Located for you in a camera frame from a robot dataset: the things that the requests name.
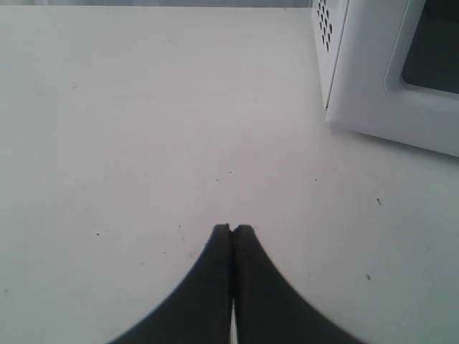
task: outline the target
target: white countertop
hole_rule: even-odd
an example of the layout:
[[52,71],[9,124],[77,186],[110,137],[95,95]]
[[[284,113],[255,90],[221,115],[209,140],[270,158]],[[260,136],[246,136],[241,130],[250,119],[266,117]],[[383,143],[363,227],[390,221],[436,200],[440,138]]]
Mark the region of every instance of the white countertop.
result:
[[0,32],[1,343],[113,339],[224,222],[369,343],[457,342],[459,160],[330,129],[308,9],[1,7]]

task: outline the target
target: microwave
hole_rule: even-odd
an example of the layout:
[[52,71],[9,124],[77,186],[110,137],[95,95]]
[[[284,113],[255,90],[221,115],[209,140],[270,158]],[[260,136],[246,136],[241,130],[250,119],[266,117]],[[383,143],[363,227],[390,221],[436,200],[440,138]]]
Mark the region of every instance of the microwave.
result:
[[313,0],[326,120],[459,156],[459,1]]

